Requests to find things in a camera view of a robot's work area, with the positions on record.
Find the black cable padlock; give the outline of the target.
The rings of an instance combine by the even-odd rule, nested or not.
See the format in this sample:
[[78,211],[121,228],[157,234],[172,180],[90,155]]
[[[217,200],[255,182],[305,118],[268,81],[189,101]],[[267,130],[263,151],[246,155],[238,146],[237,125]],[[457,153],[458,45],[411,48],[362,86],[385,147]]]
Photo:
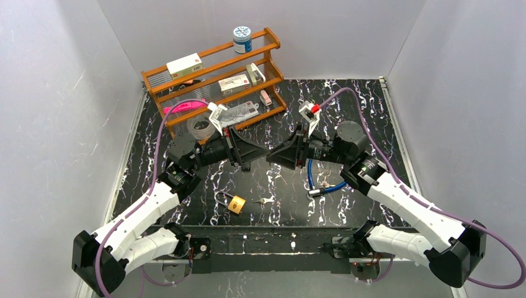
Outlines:
[[249,173],[251,171],[251,164],[250,163],[244,163],[241,165],[242,172]]

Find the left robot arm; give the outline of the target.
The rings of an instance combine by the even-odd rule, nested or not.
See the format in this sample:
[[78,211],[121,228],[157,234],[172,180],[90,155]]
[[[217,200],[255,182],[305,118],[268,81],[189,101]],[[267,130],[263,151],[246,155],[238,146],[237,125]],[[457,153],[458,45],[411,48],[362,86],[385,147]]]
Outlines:
[[188,132],[175,137],[162,172],[137,201],[111,222],[73,240],[72,269],[99,296],[108,297],[137,267],[164,255],[190,256],[190,233],[177,223],[144,232],[174,209],[201,182],[197,171],[224,160],[243,170],[269,149],[244,138],[234,127],[215,132],[203,145]]

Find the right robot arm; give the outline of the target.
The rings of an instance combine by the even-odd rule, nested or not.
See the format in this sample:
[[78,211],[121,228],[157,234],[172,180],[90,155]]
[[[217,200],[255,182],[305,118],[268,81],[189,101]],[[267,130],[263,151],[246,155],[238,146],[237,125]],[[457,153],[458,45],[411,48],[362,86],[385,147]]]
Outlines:
[[387,165],[367,152],[370,142],[360,124],[345,121],[332,140],[308,135],[299,125],[272,149],[266,160],[289,169],[307,160],[342,165],[340,176],[354,190],[385,206],[407,221],[416,234],[393,230],[368,221],[356,231],[354,243],[374,252],[389,253],[423,265],[451,287],[462,287],[482,260],[486,236],[472,223],[434,212],[430,202],[388,171]]

